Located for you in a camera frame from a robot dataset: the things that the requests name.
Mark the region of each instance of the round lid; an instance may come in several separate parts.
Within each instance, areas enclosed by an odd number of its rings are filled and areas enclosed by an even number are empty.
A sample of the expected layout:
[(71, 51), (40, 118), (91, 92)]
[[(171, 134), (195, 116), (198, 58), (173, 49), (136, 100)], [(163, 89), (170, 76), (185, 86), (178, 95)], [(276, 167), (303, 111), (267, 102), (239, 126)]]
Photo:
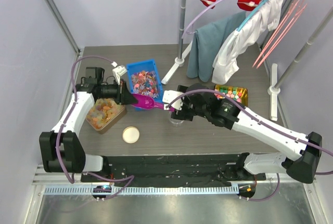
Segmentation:
[(123, 131), (123, 140), (127, 143), (135, 143), (140, 136), (140, 132), (137, 128), (130, 126)]

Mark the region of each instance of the wall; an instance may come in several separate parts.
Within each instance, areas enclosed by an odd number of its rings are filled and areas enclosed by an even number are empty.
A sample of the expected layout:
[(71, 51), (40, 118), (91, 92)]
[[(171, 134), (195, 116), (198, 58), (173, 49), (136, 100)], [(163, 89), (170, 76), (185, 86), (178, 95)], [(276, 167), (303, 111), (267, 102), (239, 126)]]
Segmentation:
[(44, 0), (0, 0), (0, 11), (0, 216), (23, 223), (39, 134), (59, 119), (75, 54)]
[[(333, 0), (307, 0), (308, 7), (293, 29), (280, 42), (269, 57), (269, 62), (278, 64), (278, 73), (285, 71), (305, 41), (324, 18)], [(287, 122), (296, 131), (318, 132), (323, 136), (323, 146), (333, 150), (333, 19), (321, 33), (295, 71), (281, 87), (280, 101)], [(331, 171), (332, 159), (323, 154), (318, 171)], [(333, 176), (318, 176), (321, 194), (326, 207), (333, 204)]]
[[(176, 44), (180, 0), (54, 0), (79, 46)], [(240, 9), (227, 0), (207, 12), (195, 28)], [(205, 9), (187, 0), (186, 22)]]

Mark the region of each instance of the blue bin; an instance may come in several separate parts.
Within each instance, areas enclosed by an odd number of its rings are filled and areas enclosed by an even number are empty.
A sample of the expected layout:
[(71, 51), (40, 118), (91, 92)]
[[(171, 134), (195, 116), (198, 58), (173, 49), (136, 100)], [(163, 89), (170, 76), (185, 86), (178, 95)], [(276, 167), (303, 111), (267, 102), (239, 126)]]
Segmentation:
[(154, 59), (149, 59), (149, 60), (140, 61), (140, 62), (137, 62), (137, 63), (127, 64), (126, 69), (127, 69), (127, 74), (129, 76), (129, 83), (130, 83), (131, 93), (133, 93), (133, 88), (134, 88), (134, 85), (132, 83), (132, 78), (131, 78), (133, 74), (141, 72), (141, 71), (146, 71), (146, 72), (155, 71), (156, 81), (157, 81), (157, 90), (158, 90), (158, 95), (159, 96), (157, 98), (154, 98), (154, 100), (156, 102), (163, 103), (163, 88), (162, 88), (161, 79), (160, 79), (160, 76), (158, 74), (158, 70), (157, 70), (156, 63), (155, 63)]

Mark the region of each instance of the blue hanger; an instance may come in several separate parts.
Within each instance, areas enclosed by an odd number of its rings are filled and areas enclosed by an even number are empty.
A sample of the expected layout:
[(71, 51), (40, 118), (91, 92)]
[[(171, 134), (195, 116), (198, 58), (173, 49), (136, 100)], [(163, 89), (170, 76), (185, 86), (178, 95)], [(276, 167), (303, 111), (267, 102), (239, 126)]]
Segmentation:
[(236, 29), (237, 32), (239, 32), (244, 25), (249, 21), (249, 19), (252, 18), (252, 16), (259, 10), (259, 8), (261, 8), (262, 5), (264, 5), (268, 0), (263, 0), (262, 2), (259, 3), (259, 5), (257, 5), (257, 7), (248, 15), (248, 17), (246, 17), (246, 19), (242, 22), (242, 24), (240, 24), (240, 26)]

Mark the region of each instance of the white rack foot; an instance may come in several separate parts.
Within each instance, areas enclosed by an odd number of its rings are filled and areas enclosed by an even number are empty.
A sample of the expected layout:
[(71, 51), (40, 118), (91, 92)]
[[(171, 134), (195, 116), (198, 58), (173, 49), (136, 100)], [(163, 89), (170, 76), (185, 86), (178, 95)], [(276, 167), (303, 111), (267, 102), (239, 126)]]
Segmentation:
[(189, 45), (184, 50), (184, 52), (182, 54), (182, 58), (180, 60), (178, 60), (178, 57), (175, 58), (175, 63), (173, 64), (171, 69), (168, 71), (168, 73), (164, 76), (164, 78), (161, 81), (161, 83), (163, 85), (166, 85), (170, 81), (170, 79), (172, 78), (173, 74), (177, 71), (177, 69), (184, 65), (185, 58), (189, 54), (189, 52), (191, 51), (191, 47), (192, 47), (192, 41), (191, 41), (191, 43), (189, 43)]
[(273, 63), (271, 68), (271, 86), (268, 88), (268, 94), (271, 97), (270, 104), (270, 119), (272, 121), (277, 121), (277, 95), (280, 93), (281, 89), (274, 88), (277, 83), (277, 64)]

